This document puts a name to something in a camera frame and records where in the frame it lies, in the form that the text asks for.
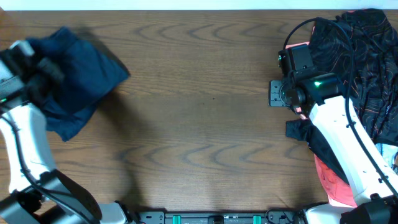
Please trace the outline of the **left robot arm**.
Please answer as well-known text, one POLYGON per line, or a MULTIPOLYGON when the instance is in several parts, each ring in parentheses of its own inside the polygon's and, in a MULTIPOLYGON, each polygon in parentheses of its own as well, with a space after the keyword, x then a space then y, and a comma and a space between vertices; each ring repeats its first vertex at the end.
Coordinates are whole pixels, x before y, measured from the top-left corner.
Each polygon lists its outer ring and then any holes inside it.
POLYGON ((1 134, 11 180, 1 200, 7 223, 101 223, 100 205, 86 189, 60 172, 37 101, 64 78, 47 57, 26 42, 1 51, 1 134))

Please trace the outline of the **dark blue denim shorts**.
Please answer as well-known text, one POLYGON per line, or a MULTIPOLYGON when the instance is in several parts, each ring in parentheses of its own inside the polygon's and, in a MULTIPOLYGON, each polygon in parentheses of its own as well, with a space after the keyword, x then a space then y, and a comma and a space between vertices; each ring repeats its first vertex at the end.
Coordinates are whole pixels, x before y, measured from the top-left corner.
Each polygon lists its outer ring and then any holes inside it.
POLYGON ((47 98, 69 113, 96 105, 102 97, 129 77, 129 72, 112 55, 80 38, 67 27, 46 37, 29 37, 34 51, 55 62, 65 74, 64 81, 47 98))

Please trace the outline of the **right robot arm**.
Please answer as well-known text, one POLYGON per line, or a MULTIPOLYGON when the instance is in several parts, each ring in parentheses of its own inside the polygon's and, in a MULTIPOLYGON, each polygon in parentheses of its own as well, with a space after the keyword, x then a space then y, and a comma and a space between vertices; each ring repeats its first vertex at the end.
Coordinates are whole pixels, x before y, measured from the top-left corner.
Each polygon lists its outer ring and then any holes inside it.
POLYGON ((269 83, 269 105, 302 114, 321 132, 343 169, 355 208, 311 206, 296 223, 397 223, 397 174, 361 125, 345 86, 334 73, 321 74, 308 45, 278 53, 281 80, 269 83))

